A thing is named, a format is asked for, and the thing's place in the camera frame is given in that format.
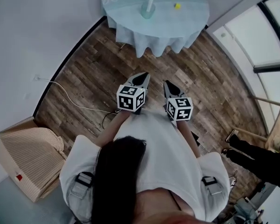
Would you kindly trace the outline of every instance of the long black hair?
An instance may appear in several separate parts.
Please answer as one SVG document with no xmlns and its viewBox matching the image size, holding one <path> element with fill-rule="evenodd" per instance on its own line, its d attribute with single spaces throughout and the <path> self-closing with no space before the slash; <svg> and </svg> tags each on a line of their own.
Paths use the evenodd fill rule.
<svg viewBox="0 0 280 224">
<path fill-rule="evenodd" d="M 127 136 L 109 142 L 98 154 L 93 183 L 92 224 L 132 224 L 143 140 Z"/>
</svg>

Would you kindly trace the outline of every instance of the table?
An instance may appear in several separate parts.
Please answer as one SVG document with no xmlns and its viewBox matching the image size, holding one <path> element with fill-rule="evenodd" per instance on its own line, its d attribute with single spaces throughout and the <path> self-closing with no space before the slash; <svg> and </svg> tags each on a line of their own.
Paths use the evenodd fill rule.
<svg viewBox="0 0 280 224">
<path fill-rule="evenodd" d="M 255 96 L 253 96 L 253 98 L 257 99 L 257 100 L 261 100 L 261 101 L 267 102 L 267 103 L 270 103 L 270 104 L 273 104 L 273 105 L 280 106 L 279 102 L 275 102 L 275 101 L 271 101 L 271 100 L 263 99 L 263 98 L 258 98 L 258 97 L 255 97 Z M 277 119 L 275 120 L 275 123 L 273 125 L 273 128 L 272 128 L 272 130 L 271 130 L 271 132 L 270 132 L 270 134 L 268 135 L 267 138 L 259 136 L 259 135 L 254 134 L 254 133 L 251 133 L 249 131 L 243 130 L 241 128 L 237 128 L 237 127 L 234 127 L 234 126 L 231 126 L 231 127 L 233 129 L 235 129 L 235 130 L 238 130 L 240 132 L 246 133 L 248 135 L 251 135 L 251 136 L 253 136 L 255 138 L 258 138 L 258 139 L 262 140 L 263 142 L 265 142 L 265 148 L 266 149 L 272 149 L 272 144 L 273 144 L 274 138 L 276 136 L 280 136 L 280 110 L 279 110 Z"/>
<path fill-rule="evenodd" d="M 116 29 L 116 41 L 131 44 L 141 57 L 149 47 L 161 56 L 170 46 L 175 53 L 189 48 L 209 18 L 206 0 L 154 0 L 155 12 L 150 19 L 140 14 L 148 0 L 102 0 L 109 27 Z"/>
</svg>

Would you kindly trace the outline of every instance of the floor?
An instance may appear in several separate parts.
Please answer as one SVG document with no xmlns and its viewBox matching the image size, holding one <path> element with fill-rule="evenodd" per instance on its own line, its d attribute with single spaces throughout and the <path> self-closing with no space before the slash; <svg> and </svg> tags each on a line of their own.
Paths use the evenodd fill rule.
<svg viewBox="0 0 280 224">
<path fill-rule="evenodd" d="M 194 111 L 189 126 L 199 136 L 202 154 L 221 152 L 228 147 L 225 138 L 236 125 L 259 135 L 266 135 L 260 113 L 239 73 L 226 54 L 202 32 L 194 44 L 179 54 L 167 48 L 161 57 L 149 49 L 136 58 L 130 45 L 115 42 L 115 30 L 104 23 L 86 39 L 64 66 L 56 81 L 80 106 L 113 112 L 116 109 L 116 91 L 133 74 L 147 71 L 151 75 L 147 109 L 162 110 L 164 105 L 163 81 L 181 86 L 192 98 Z M 102 128 L 106 113 L 80 109 L 74 106 L 63 90 L 53 84 L 36 115 L 36 121 L 63 138 L 69 153 L 79 134 L 94 140 Z M 104 120 L 107 126 L 113 115 Z M 240 138 L 251 144 L 263 143 L 245 135 Z M 237 171 L 238 183 L 230 194 L 230 204 L 220 214 L 224 217 L 232 203 L 248 196 L 259 179 L 237 164 L 223 157 L 230 176 Z"/>
</svg>

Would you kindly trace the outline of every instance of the white cable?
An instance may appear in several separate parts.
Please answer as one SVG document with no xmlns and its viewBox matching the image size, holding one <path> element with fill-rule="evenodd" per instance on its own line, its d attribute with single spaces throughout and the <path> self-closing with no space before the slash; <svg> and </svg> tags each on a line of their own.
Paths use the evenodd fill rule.
<svg viewBox="0 0 280 224">
<path fill-rule="evenodd" d="M 60 85 L 59 83 L 55 82 L 55 81 L 50 81 L 50 80 L 47 80 L 47 79 L 42 79 L 42 78 L 37 78 L 36 80 L 38 81 L 45 81 L 45 82 L 48 82 L 48 83 L 55 83 L 57 85 L 59 85 L 61 87 L 61 89 L 63 89 L 63 91 L 66 93 L 67 97 L 69 98 L 69 100 L 77 107 L 79 108 L 82 108 L 82 109 L 86 109 L 86 110 L 92 110 L 92 111 L 101 111 L 101 112 L 105 112 L 105 113 L 111 113 L 111 114 L 117 114 L 117 113 L 112 113 L 112 112 L 108 112 L 108 111 L 104 111 L 104 110 L 96 110 L 96 109 L 91 109 L 91 108 L 86 108 L 86 107 L 83 107 L 83 106 L 79 106 L 77 104 L 75 104 L 74 101 L 71 100 L 71 98 L 69 97 L 68 93 L 66 92 L 66 90 L 62 87 L 62 85 Z"/>
</svg>

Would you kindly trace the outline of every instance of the red object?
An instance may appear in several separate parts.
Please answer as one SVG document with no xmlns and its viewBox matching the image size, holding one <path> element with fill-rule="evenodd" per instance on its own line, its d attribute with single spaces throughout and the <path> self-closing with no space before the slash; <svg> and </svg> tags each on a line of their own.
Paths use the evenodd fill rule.
<svg viewBox="0 0 280 224">
<path fill-rule="evenodd" d="M 17 178 L 18 181 L 21 181 L 23 177 L 22 177 L 21 174 L 19 174 L 19 175 L 16 176 L 16 178 Z"/>
</svg>

